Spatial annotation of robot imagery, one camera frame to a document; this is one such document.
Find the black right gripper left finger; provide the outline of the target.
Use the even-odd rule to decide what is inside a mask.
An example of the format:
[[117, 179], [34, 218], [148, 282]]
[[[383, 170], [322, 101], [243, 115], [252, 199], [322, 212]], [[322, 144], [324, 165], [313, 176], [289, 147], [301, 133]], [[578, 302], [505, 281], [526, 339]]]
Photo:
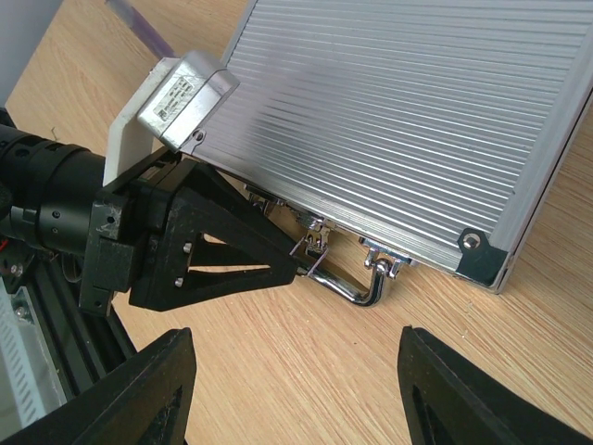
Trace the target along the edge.
[[184, 444], [196, 381], [188, 327], [171, 329], [4, 444]]

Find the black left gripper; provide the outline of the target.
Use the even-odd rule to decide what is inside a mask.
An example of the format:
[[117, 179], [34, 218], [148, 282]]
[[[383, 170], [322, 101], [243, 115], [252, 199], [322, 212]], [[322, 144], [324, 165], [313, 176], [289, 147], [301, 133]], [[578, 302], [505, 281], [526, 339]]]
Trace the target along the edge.
[[[115, 294], [130, 289], [131, 305], [164, 312], [294, 281], [292, 238], [212, 167], [181, 160], [162, 147], [96, 192], [82, 265], [83, 312], [106, 317]], [[147, 238], [138, 197], [154, 186], [143, 175], [169, 172], [174, 191], [162, 226]]]

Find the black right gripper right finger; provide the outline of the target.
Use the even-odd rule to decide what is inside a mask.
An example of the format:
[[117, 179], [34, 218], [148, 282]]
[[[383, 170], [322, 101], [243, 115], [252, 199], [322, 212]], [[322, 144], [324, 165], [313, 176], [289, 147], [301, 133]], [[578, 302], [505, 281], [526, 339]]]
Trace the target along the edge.
[[402, 329], [397, 376], [413, 444], [590, 444], [429, 331]]

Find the aluminium poker case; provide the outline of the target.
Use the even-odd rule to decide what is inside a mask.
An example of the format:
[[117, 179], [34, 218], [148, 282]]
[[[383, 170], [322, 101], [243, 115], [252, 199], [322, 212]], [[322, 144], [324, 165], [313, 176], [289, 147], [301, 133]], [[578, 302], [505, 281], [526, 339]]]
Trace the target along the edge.
[[592, 100], [588, 1], [251, 1], [191, 155], [492, 292]]

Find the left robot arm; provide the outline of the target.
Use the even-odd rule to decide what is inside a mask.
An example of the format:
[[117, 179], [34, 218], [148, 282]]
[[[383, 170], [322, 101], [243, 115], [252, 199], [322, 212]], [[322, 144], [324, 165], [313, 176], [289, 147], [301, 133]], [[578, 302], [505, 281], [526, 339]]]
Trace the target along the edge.
[[156, 312], [285, 286], [293, 241], [207, 164], [161, 148], [112, 182], [102, 156], [1, 118], [1, 277], [21, 287], [58, 256], [80, 308], [109, 314], [115, 294]]

